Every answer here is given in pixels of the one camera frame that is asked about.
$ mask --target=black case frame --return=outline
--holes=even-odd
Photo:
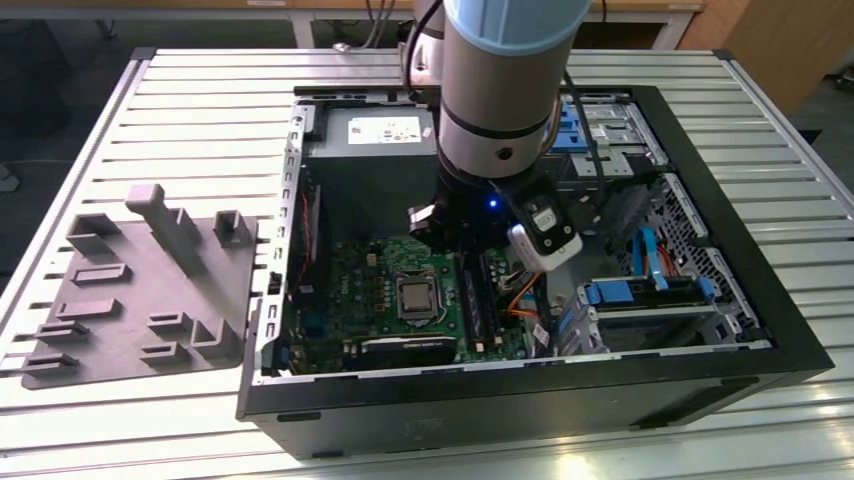
[[[298,458],[680,425],[762,389],[800,383],[833,368],[658,88],[580,90],[630,94],[709,228],[710,246],[721,250],[762,323],[764,329],[749,333],[768,336],[775,348],[257,386],[251,378],[258,322],[253,322],[238,419],[279,422],[281,433],[262,429]],[[388,91],[390,98],[402,93],[400,86],[374,85],[311,87],[295,93],[325,91],[354,95]],[[302,435],[311,440],[303,442]]]

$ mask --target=wire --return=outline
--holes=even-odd
[[[377,18],[374,19],[374,24],[372,25],[372,33],[369,34],[369,38],[365,41],[365,43],[360,47],[357,47],[357,50],[372,48],[372,45],[374,44],[374,38],[377,37],[377,29],[380,28],[380,24],[384,19],[385,10],[386,10],[386,0],[381,0],[380,11],[377,12]]]
[[[297,278],[297,284],[294,285],[294,291],[291,295],[297,293],[301,283],[303,283],[303,277],[309,270],[309,263],[311,263],[311,229],[309,228],[309,196],[303,192],[303,230],[306,230],[306,261],[303,261],[303,268]]]
[[[520,270],[513,272],[510,275],[508,275],[508,278],[505,278],[505,285],[510,285],[513,282],[520,280],[520,277],[525,275],[525,272],[526,272],[525,268],[521,268]]]
[[[677,268],[677,264],[673,261],[673,257],[670,256],[670,252],[668,251],[668,249],[660,245],[656,248],[656,251],[658,252],[658,256],[662,259],[662,268],[665,269],[665,274],[669,276],[676,276],[676,275],[681,275],[680,269]],[[646,276],[649,274],[649,262],[648,262],[648,258],[646,256],[644,257],[644,275]]]
[[[436,0],[433,5],[428,9],[425,16],[416,23],[416,28],[410,33],[410,39],[406,42],[406,63],[404,67],[404,87],[406,89],[406,93],[410,96],[410,100],[417,101],[420,98],[420,94],[413,89],[413,59],[416,57],[416,44],[418,43],[418,37],[421,37],[425,28],[428,27],[428,23],[430,19],[437,14],[440,7],[442,6],[442,0]]]
[[[561,91],[558,91],[558,98],[556,98],[556,106],[552,110],[552,125],[549,128],[549,136],[544,140],[540,147],[540,156],[542,157],[549,153],[552,147],[558,139],[558,130],[561,129]]]
[[[536,318],[537,320],[541,319],[534,310],[510,310],[509,313],[521,317]]]
[[[558,325],[556,323],[556,319],[552,315],[552,306],[549,304],[549,276],[541,275],[534,282],[534,286],[532,287],[532,292],[534,293],[534,305],[536,311],[541,318],[541,324],[546,328],[546,331],[550,335],[549,345],[546,345],[548,350],[553,349],[556,339],[556,331]]]
[[[377,34],[377,38],[374,39],[374,48],[380,47],[380,42],[384,39],[384,32],[386,31],[386,25],[389,24],[389,18],[392,17],[393,12],[396,11],[396,3],[398,0],[392,0],[392,4],[389,5],[389,12],[386,12],[386,18],[382,21],[382,26],[380,29],[380,33]]]
[[[605,207],[605,169],[602,168],[602,158],[600,157],[600,146],[597,145],[597,140],[593,138],[593,133],[590,132],[590,122],[588,121],[588,114],[585,113],[585,105],[582,102],[582,96],[578,92],[578,88],[576,87],[576,82],[573,82],[573,77],[570,76],[570,72],[564,70],[564,81],[566,82],[566,86],[570,88],[570,94],[573,95],[573,105],[576,105],[576,115],[578,115],[578,121],[582,124],[582,131],[585,136],[588,137],[588,146],[590,148],[590,156],[593,157],[593,166],[597,170],[597,209],[602,209]]]
[[[522,287],[522,290],[520,290],[520,293],[514,297],[513,302],[510,302],[510,306],[508,307],[509,312],[512,312],[517,308],[517,305],[520,304],[520,300],[522,300],[522,297],[525,296],[525,292],[528,292],[532,289],[532,286],[534,285],[534,282],[537,281],[540,276],[541,274],[536,273],[534,275],[532,275],[532,278],[529,278],[529,281],[525,282],[525,286]]]

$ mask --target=slotted metal table surface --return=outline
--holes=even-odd
[[[831,372],[682,428],[309,463],[234,419],[238,369],[22,388],[18,370],[73,255],[63,237],[74,215],[130,220],[129,187],[157,181],[170,205],[197,218],[234,208],[259,215],[261,237],[270,238],[294,86],[388,84],[397,63],[396,51],[325,50],[161,50],[131,61],[0,300],[0,476],[851,478],[852,197],[738,63],[710,52],[577,51],[570,68],[582,84],[662,89],[829,348]]]

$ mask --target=cpu socket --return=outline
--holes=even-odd
[[[398,277],[398,318],[424,326],[438,316],[437,278],[433,274]]]

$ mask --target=wooden table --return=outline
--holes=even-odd
[[[608,0],[609,23],[654,23],[653,49],[673,50],[705,0]],[[376,10],[381,0],[372,0]],[[414,0],[398,0],[393,20],[413,18]],[[586,22],[604,20],[596,0]],[[298,48],[315,48],[315,20],[368,20],[364,0],[0,0],[0,18],[86,20],[287,19]]]

